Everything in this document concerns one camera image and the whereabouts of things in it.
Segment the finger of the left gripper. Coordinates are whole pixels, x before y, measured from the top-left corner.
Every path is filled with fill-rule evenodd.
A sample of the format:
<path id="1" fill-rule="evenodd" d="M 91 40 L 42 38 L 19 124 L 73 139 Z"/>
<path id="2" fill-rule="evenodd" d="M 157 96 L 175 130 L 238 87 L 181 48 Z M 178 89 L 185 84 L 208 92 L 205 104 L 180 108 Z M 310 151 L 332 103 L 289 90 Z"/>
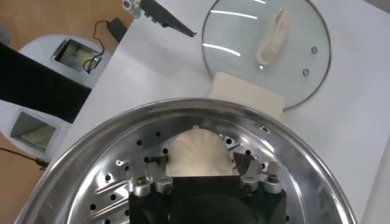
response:
<path id="1" fill-rule="evenodd" d="M 153 23 L 157 23 L 164 28 L 170 27 L 189 37 L 196 35 L 196 32 L 184 25 L 155 0 L 122 0 L 122 6 L 133 18 L 139 18 L 141 15 L 144 15 L 150 18 Z"/>

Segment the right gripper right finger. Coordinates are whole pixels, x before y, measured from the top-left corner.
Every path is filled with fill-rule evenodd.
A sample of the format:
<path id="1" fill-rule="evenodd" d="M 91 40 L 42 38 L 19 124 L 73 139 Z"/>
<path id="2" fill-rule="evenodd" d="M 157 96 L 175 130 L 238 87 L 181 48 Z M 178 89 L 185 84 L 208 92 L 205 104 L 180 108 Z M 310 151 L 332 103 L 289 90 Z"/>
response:
<path id="1" fill-rule="evenodd" d="M 278 177 L 278 162 L 260 161 L 252 155 L 238 152 L 233 153 L 233 161 L 236 171 L 240 175 L 240 182 L 244 192 L 253 194 L 258 190 L 261 182 L 263 183 L 264 191 L 269 194 L 282 192 L 282 184 Z"/>

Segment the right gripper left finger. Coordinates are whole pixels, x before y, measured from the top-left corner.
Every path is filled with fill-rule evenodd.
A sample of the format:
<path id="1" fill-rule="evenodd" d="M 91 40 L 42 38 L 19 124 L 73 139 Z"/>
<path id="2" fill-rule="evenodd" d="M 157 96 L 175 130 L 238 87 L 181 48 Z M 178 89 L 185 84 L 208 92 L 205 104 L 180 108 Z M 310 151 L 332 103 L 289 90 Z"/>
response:
<path id="1" fill-rule="evenodd" d="M 147 197 L 152 192 L 169 195 L 173 179 L 166 174 L 168 156 L 131 159 L 127 164 L 129 192 L 136 197 Z"/>

